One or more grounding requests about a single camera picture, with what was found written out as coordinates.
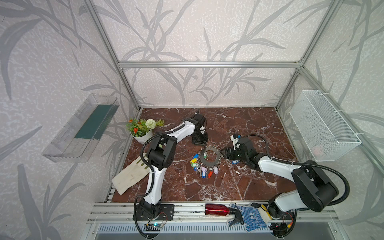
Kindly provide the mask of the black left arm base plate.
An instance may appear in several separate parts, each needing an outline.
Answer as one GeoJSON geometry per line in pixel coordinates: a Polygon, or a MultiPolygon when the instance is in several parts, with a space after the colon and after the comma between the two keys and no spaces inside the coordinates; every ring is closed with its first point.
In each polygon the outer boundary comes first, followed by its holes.
{"type": "Polygon", "coordinates": [[[133,219],[137,221],[149,221],[152,219],[171,221],[174,218],[174,213],[175,205],[173,204],[137,204],[133,219]]]}

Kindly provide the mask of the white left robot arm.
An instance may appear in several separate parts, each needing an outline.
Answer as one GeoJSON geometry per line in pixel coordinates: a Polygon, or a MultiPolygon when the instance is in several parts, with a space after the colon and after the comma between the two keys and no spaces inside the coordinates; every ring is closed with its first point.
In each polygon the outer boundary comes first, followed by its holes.
{"type": "Polygon", "coordinates": [[[149,167],[149,179],[144,195],[135,198],[134,221],[152,220],[161,212],[162,186],[167,168],[172,164],[177,144],[186,137],[192,138],[195,146],[205,146],[207,120],[199,112],[186,118],[182,123],[166,132],[159,133],[147,140],[140,153],[141,160],[149,167]]]}

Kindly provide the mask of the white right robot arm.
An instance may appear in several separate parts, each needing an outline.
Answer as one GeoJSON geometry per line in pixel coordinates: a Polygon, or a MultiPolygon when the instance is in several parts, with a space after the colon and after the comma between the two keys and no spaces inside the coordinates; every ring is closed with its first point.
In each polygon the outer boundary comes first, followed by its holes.
{"type": "Polygon", "coordinates": [[[221,150],[225,159],[239,161],[253,170],[274,174],[295,184],[295,190],[269,200],[267,212],[272,219],[281,218],[289,211],[321,212],[327,206],[342,203],[350,195],[347,178],[332,168],[312,160],[302,163],[278,159],[271,156],[269,146],[266,153],[259,153],[250,135],[233,135],[231,140],[233,146],[221,150]]]}

